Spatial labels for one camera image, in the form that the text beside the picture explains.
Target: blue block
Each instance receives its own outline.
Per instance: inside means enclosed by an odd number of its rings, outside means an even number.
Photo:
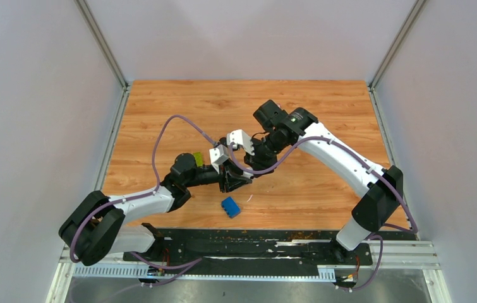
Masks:
[[[240,207],[238,207],[236,202],[234,202],[231,197],[228,197],[222,201],[222,207],[227,213],[227,216],[229,216],[231,219],[238,216],[240,213]]]

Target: wire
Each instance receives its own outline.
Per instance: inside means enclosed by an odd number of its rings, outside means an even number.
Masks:
[[[203,137],[205,137],[205,139],[207,139],[207,141],[210,142],[210,144],[212,144],[213,146],[216,144],[216,142],[214,140],[212,140],[202,129],[200,129],[197,125],[195,125],[191,120],[189,120],[185,116],[173,115],[173,116],[169,117],[168,120],[166,121],[166,123],[164,123],[164,125],[162,126],[162,130],[160,131],[160,134],[158,135],[158,138],[156,139],[155,146],[153,147],[153,152],[152,152],[152,157],[151,157],[152,163],[151,164],[152,164],[153,171],[154,171],[154,174],[155,174],[155,177],[156,177],[156,186],[154,187],[154,190],[153,191],[144,191],[143,193],[141,193],[139,195],[136,195],[136,196],[131,196],[131,197],[124,198],[124,199],[117,199],[117,200],[114,200],[114,201],[104,203],[103,205],[97,207],[94,211],[92,211],[84,219],[84,221],[82,221],[82,223],[80,224],[80,226],[78,227],[78,229],[75,232],[75,236],[73,237],[73,240],[71,241],[71,245],[70,245],[71,249],[70,249],[70,252],[69,252],[69,257],[70,257],[70,259],[73,263],[80,262],[80,259],[76,259],[76,257],[75,257],[75,246],[76,246],[76,243],[78,242],[78,238],[79,238],[80,234],[82,233],[82,230],[87,225],[87,223],[93,218],[93,216],[95,216],[95,214],[97,214],[98,212],[100,212],[101,210],[103,210],[103,209],[105,209],[109,206],[112,206],[112,205],[115,205],[115,204],[118,204],[118,203],[121,203],[121,202],[127,202],[127,201],[132,201],[132,200],[152,196],[158,191],[158,189],[160,188],[160,176],[158,175],[158,171],[156,169],[156,164],[155,164],[156,149],[158,147],[158,144],[160,143],[160,139],[162,139],[162,135],[164,134],[164,131],[166,130],[167,125],[174,118],[180,118],[180,119],[186,121],[189,125],[193,126],[193,128],[195,128],[199,133],[201,133],[201,135]]]
[[[231,144],[229,144],[227,149],[229,150],[229,154],[231,155],[231,158],[232,158],[234,164],[239,169],[241,169],[245,172],[248,172],[250,174],[262,175],[262,174],[266,174],[266,173],[271,172],[272,170],[276,169],[292,153],[292,151],[294,151],[300,144],[302,144],[304,142],[307,142],[307,141],[310,141],[310,140],[324,141],[324,142],[327,142],[328,144],[335,145],[336,147],[344,150],[346,153],[348,153],[350,156],[352,156],[365,169],[367,169],[367,170],[370,169],[370,165],[368,165],[363,159],[361,159],[361,157],[357,156],[357,154],[355,154],[355,152],[350,150],[345,145],[343,145],[343,144],[341,144],[341,143],[339,143],[335,140],[330,140],[328,138],[319,137],[319,136],[311,136],[311,137],[307,137],[307,138],[303,138],[303,139],[299,140],[293,146],[291,146],[290,149],[288,149],[288,151],[275,164],[273,164],[272,166],[270,166],[267,169],[262,169],[262,170],[251,170],[251,169],[248,169],[248,168],[244,167],[244,165],[242,165],[241,163],[239,163],[238,160],[236,160],[236,156],[234,155],[234,152],[232,150],[232,147],[234,146],[234,142],[231,142]],[[413,216],[409,212],[409,208],[408,208],[406,202],[404,201],[404,198],[402,198],[402,196],[400,196],[398,191],[396,191],[396,189],[391,185],[391,183],[389,183],[382,175],[378,174],[375,170],[371,170],[371,173],[376,178],[378,178],[382,183],[384,183],[387,186],[387,188],[389,188],[389,190],[394,194],[394,196],[396,197],[396,200],[398,201],[398,203],[400,203],[400,205],[404,209],[404,212],[406,213],[406,216],[408,216],[409,222],[411,223],[411,226],[412,226],[413,229],[412,230],[404,229],[403,227],[396,226],[396,225],[393,225],[393,224],[388,224],[388,223],[385,226],[394,227],[398,230],[402,230],[402,231],[405,231],[405,232],[410,232],[412,234],[416,234],[418,232],[417,224],[415,223],[415,220],[414,220]]]
[[[267,134],[267,133],[268,133],[267,131],[263,131],[263,132],[261,132],[261,133],[255,133],[255,134],[253,134],[253,136],[251,136],[251,137],[254,138],[254,137],[255,137],[256,135],[258,135],[258,134]]]
[[[356,255],[356,271],[348,275],[348,278],[351,278],[353,276],[356,277],[356,279],[359,277],[359,267],[361,267],[361,264],[359,263],[359,256]]]
[[[378,261],[376,262],[376,267],[374,268],[374,271],[372,272],[372,275],[370,275],[370,278],[368,278],[368,280],[365,283],[363,283],[362,285],[360,285],[358,287],[353,287],[353,288],[340,287],[341,289],[346,290],[348,292],[361,290],[361,289],[367,287],[372,282],[372,280],[374,280],[376,275],[378,274],[378,270],[380,269],[380,263],[382,262],[382,256],[383,256],[383,238],[382,238],[381,235],[369,235],[367,240],[379,240],[380,241],[380,253],[378,254]]]
[[[158,268],[158,269],[162,269],[162,270],[180,270],[181,268],[185,268],[185,267],[188,267],[190,265],[194,265],[194,264],[197,264],[199,263],[199,261],[201,261],[201,258],[199,259],[196,259],[192,262],[188,262],[188,263],[185,263],[185,264],[181,264],[181,265],[176,265],[176,266],[164,266],[164,265],[158,265],[158,264],[154,264],[154,263],[151,263],[149,261],[147,261],[146,259],[143,259],[139,254],[131,251],[130,252],[134,257],[136,257],[136,259],[140,260],[141,262],[149,265],[149,266],[152,266],[154,268]]]

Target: aluminum frame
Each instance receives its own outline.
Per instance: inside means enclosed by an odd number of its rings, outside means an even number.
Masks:
[[[115,142],[118,137],[118,130],[121,124],[122,118],[124,116],[124,110],[126,108],[126,102],[128,96],[130,94],[130,84],[126,81],[124,74],[119,67],[119,64],[115,60],[102,32],[100,31],[95,18],[91,14],[91,10],[86,2],[86,0],[75,0],[75,3],[79,7],[82,16],[84,17],[85,21],[88,24],[92,34],[94,35],[99,47],[102,50],[104,57],[106,58],[107,62],[109,63],[114,75],[116,76],[119,84],[123,87],[123,96],[121,97],[121,101],[118,105],[118,111],[116,112],[116,116],[114,118],[114,124],[111,130],[109,142],[106,147],[105,155],[103,157],[102,165],[99,170],[97,181],[95,183],[95,188],[100,189],[104,183],[104,178],[106,176],[106,172],[109,166],[109,161],[112,156],[112,152],[115,146]],[[394,154],[392,153],[392,143],[390,141],[389,133],[383,123],[383,112],[381,107],[378,104],[378,98],[376,94],[376,87],[380,83],[382,76],[384,75],[385,71],[389,67],[392,59],[396,55],[399,47],[403,43],[404,39],[407,37],[411,26],[417,19],[418,15],[421,13],[426,0],[416,0],[408,17],[404,21],[399,33],[397,34],[396,38],[394,39],[393,43],[391,44],[389,50],[387,51],[384,59],[382,60],[381,64],[379,65],[377,72],[375,73],[373,79],[371,80],[369,87],[370,99],[375,111],[375,115],[378,120],[378,125],[380,127],[380,132],[382,134],[383,142],[385,148],[387,150],[387,154],[389,159],[392,163],[396,163],[396,159]],[[378,254],[379,254],[379,243],[378,242],[369,242],[372,258],[374,260],[374,264],[377,262]],[[96,266],[103,266],[103,267],[110,267],[113,265],[114,268],[132,268],[132,266],[136,267],[138,265],[142,265],[141,262],[127,262],[123,261],[122,259],[123,254],[110,254],[106,256],[101,262],[97,263]],[[364,268],[372,268],[373,266],[363,266]],[[64,246],[62,255],[60,257],[56,274],[54,275],[54,279],[51,284],[51,288],[49,290],[47,296],[47,303],[63,303],[66,299],[69,285],[73,275],[77,275],[75,270],[77,265],[71,263],[68,256],[68,247]],[[343,270],[347,268],[352,268],[352,266],[321,266],[321,269],[328,271],[328,270]],[[442,274],[442,270],[440,269],[440,264],[437,259],[437,255],[435,254],[435,250],[433,248],[433,244],[428,241],[385,241],[384,242],[384,249],[383,249],[383,260],[381,265],[382,270],[400,270],[400,269],[419,269],[423,271],[423,274],[426,279],[426,285],[428,286],[428,293],[432,299],[432,302],[439,303],[451,303],[452,300],[450,299],[450,295],[448,289],[445,284],[445,280]],[[113,273],[117,271],[110,271],[112,275],[109,277],[113,277]],[[244,276],[200,276],[200,275],[185,275],[181,277],[182,279],[189,279],[189,280],[214,280],[218,278],[224,278],[225,280],[247,280],[247,279],[258,279],[259,277],[248,278]],[[287,281],[291,280],[292,277],[284,278],[284,277],[267,277],[264,276],[261,279],[264,280],[271,280],[275,279],[276,281]]]

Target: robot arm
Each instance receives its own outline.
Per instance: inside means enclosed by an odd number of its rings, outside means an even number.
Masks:
[[[352,217],[337,234],[334,243],[337,254],[345,255],[371,233],[377,232],[399,206],[394,193],[376,175],[387,180],[402,196],[402,172],[394,165],[387,170],[359,155],[307,110],[297,108],[288,114],[269,100],[253,116],[268,135],[261,140],[249,139],[239,129],[226,138],[231,146],[244,148],[244,162],[255,170],[245,172],[253,173],[255,177],[273,172],[278,163],[277,155],[286,147],[298,144],[297,148],[336,172],[361,198],[352,210]],[[355,158],[360,159],[368,168]]]
[[[238,129],[220,140],[209,150],[211,165],[198,167],[189,153],[177,156],[170,173],[156,187],[139,193],[107,197],[100,191],[90,193],[59,230],[60,237],[70,245],[82,221],[98,207],[118,201],[98,212],[84,226],[75,245],[75,254],[90,266],[106,254],[125,251],[151,252],[157,247],[157,233],[150,225],[127,227],[129,222],[154,213],[166,213],[183,206],[191,197],[188,187],[219,183],[220,191],[230,192],[252,182],[255,177],[272,173],[278,165],[277,155],[286,147],[295,145],[313,155],[340,175],[361,198],[352,211],[352,217],[337,234],[334,253],[344,258],[372,232],[377,232],[399,203],[394,194],[379,182],[372,172],[382,175],[402,195],[402,172],[395,166],[385,170],[381,165],[362,157],[336,138],[307,110],[298,108],[288,114],[269,100],[253,114],[264,128],[262,139],[249,137]],[[333,142],[347,151],[334,146]],[[241,167],[231,160],[227,146],[243,148],[244,161],[253,170]],[[363,165],[358,157],[370,167]]]

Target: metal floor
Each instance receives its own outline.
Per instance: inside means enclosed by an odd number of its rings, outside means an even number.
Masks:
[[[362,282],[371,270],[361,270]],[[331,283],[249,282],[177,280],[161,287],[125,287],[139,284],[127,278],[74,278],[67,303],[158,302],[158,303],[254,303],[254,302],[431,302],[421,270],[381,270],[374,282],[351,294],[336,290]]]

